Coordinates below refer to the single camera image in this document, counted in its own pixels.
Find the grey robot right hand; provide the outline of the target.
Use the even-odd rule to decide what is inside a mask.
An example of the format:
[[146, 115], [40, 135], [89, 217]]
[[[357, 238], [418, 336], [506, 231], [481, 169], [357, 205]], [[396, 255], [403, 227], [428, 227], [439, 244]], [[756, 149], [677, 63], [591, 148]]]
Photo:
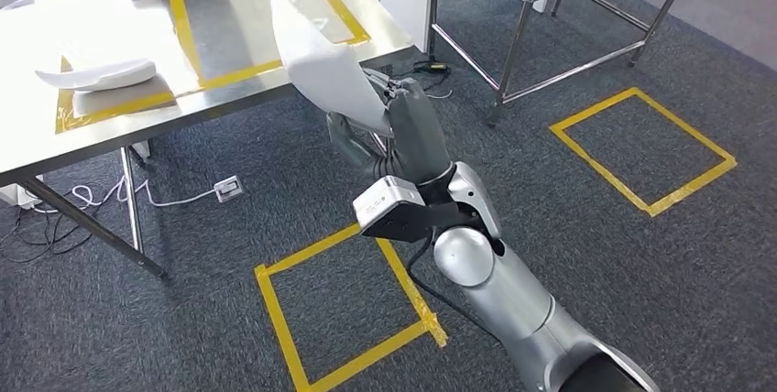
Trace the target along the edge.
[[372, 69], [365, 73], [379, 86], [393, 148], [386, 154], [373, 150], [355, 135], [348, 117], [328, 112], [326, 124], [336, 150], [373, 180], [395, 176], [421, 188], [448, 174], [453, 161], [436, 112], [420, 84], [410, 77], [394, 79]]

